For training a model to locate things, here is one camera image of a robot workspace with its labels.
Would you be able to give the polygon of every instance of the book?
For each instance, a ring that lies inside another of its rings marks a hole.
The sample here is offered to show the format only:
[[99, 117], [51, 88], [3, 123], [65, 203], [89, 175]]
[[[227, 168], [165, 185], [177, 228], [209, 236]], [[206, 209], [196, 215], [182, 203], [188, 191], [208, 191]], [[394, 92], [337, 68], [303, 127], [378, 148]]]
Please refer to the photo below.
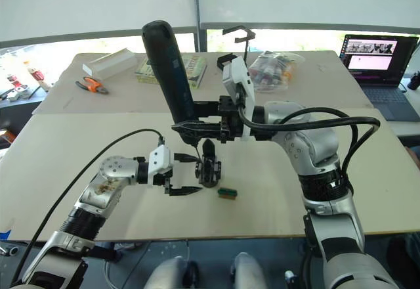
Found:
[[[159, 84], [148, 61], [149, 59], [145, 58], [135, 72], [138, 82]], [[182, 55], [182, 61], [185, 66], [188, 84], [192, 89], [198, 89], [207, 67], [205, 58], [193, 54], [184, 54]]]

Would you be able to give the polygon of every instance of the orange-handled pliers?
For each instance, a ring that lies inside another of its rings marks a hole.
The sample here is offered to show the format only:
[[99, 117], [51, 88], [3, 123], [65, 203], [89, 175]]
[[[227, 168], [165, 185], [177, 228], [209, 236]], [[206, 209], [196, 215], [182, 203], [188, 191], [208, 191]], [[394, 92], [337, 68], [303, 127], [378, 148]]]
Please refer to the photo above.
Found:
[[83, 77], [85, 82], [89, 83], [88, 85], [84, 85], [78, 81], [76, 81], [76, 85], [86, 91], [90, 91], [93, 93], [100, 93], [100, 94], [108, 94], [108, 90], [104, 88], [101, 82], [95, 80], [91, 77]]

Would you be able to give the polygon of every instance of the green component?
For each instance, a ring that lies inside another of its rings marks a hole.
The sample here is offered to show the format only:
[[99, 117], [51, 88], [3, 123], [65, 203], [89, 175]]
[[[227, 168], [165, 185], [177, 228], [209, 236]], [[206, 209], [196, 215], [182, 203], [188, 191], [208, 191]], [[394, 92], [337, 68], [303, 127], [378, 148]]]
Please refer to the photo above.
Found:
[[226, 189], [226, 188], [219, 188], [218, 189], [218, 194], [219, 195], [229, 195], [229, 196], [237, 196], [238, 195], [238, 191], [236, 189]]

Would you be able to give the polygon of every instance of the laptop keyboard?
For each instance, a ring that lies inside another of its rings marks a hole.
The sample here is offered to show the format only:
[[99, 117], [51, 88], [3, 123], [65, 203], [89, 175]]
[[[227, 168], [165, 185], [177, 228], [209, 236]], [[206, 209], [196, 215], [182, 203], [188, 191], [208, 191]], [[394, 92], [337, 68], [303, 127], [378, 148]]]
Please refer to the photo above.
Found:
[[407, 103], [406, 97], [399, 89], [363, 88], [367, 98], [374, 103]]

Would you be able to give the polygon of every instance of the laptop screen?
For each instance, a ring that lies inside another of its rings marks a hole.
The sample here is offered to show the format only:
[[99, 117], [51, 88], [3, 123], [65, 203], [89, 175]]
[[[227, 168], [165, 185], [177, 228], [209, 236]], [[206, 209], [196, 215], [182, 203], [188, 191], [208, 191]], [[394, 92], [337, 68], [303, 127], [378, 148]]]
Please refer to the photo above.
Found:
[[340, 59], [361, 84], [400, 83], [418, 37], [346, 35]]

